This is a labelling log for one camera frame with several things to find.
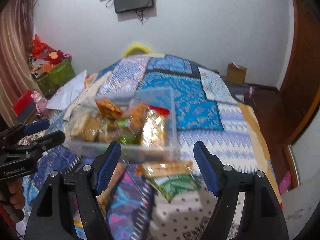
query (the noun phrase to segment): green snack bag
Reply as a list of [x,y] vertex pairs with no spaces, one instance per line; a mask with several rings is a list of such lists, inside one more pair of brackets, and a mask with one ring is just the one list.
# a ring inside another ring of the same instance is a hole
[[168,202],[181,192],[196,191],[201,188],[191,174],[150,178],[149,181]]

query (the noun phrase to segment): curtain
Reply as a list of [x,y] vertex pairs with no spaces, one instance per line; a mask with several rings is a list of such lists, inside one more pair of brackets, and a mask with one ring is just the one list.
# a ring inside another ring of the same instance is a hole
[[38,90],[27,65],[33,38],[34,0],[9,0],[0,14],[0,114],[18,123],[11,106],[27,90]]

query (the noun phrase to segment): dark brown floor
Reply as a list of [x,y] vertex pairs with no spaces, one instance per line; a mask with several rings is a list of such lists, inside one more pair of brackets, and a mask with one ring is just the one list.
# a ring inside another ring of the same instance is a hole
[[270,153],[272,167],[279,184],[289,170],[289,165],[281,145],[293,132],[285,113],[281,98],[275,91],[256,90],[252,97],[261,133]]

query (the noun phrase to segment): metal screw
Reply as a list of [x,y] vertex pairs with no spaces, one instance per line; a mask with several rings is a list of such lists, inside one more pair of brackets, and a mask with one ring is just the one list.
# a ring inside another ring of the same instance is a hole
[[91,165],[85,165],[85,166],[83,166],[82,167],[82,169],[84,170],[84,171],[89,171],[89,170],[91,170]]
[[262,177],[264,177],[264,172],[263,171],[257,171],[257,175],[262,178]]
[[55,176],[57,176],[58,175],[58,171],[51,171],[50,172],[50,176],[51,177],[55,177]]
[[224,166],[223,166],[223,169],[224,169],[225,171],[232,171],[232,167],[231,167],[230,165],[224,165]]

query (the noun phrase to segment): wooden door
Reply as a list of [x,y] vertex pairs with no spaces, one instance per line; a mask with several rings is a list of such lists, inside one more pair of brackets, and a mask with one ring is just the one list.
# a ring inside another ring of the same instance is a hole
[[296,128],[314,103],[320,85],[320,22],[304,0],[293,0],[293,4],[294,39],[280,96]]

